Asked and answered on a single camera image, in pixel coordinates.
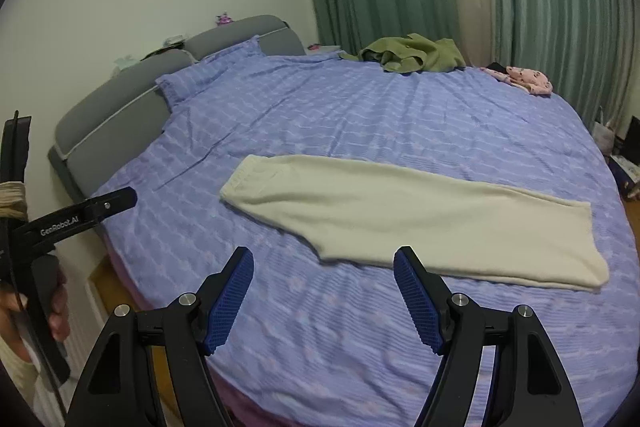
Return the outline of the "person's left hand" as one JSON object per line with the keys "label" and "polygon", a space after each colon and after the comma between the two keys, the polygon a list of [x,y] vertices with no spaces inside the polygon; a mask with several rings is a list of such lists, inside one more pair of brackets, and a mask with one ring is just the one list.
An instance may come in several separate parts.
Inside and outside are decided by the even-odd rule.
{"label": "person's left hand", "polygon": [[[64,343],[70,335],[70,310],[68,309],[68,292],[66,288],[67,277],[61,268],[56,273],[56,287],[51,296],[51,313],[48,316],[48,324],[52,338],[57,343]],[[30,317],[19,320],[18,317],[26,312],[28,299],[17,294],[13,287],[1,284],[1,338],[9,349],[21,361],[32,363],[34,360],[29,354],[25,338],[32,337],[32,321]]]}

